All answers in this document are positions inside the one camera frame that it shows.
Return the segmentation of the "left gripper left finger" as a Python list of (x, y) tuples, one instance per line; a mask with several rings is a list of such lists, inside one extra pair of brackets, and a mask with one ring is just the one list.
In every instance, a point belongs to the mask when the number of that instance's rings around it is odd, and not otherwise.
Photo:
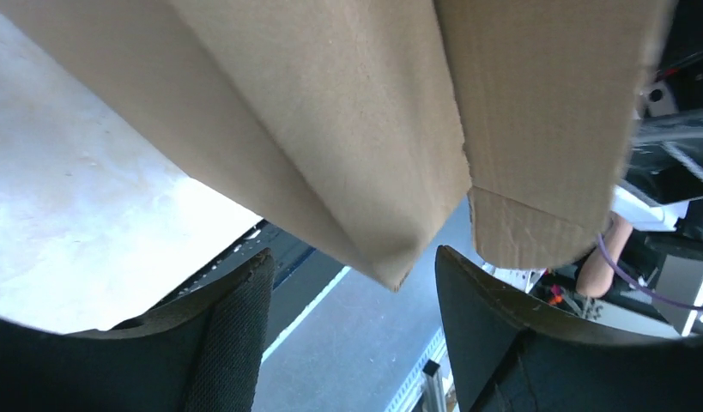
[(231, 273), (112, 330), (68, 335), (0, 318), (0, 411), (248, 411), (275, 262)]

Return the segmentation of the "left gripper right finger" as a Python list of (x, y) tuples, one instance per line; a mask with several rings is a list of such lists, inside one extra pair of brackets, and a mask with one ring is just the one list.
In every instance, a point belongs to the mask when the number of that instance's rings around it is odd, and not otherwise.
[(463, 411), (703, 411), (703, 336), (593, 323), (492, 277), (450, 246), (435, 277)]

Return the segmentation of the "brown cardboard box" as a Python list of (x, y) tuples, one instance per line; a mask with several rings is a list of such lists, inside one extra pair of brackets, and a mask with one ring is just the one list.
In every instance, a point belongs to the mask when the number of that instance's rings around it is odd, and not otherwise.
[(487, 262), (606, 225), (671, 1), (0, 1), (169, 160), (389, 288), (464, 199)]

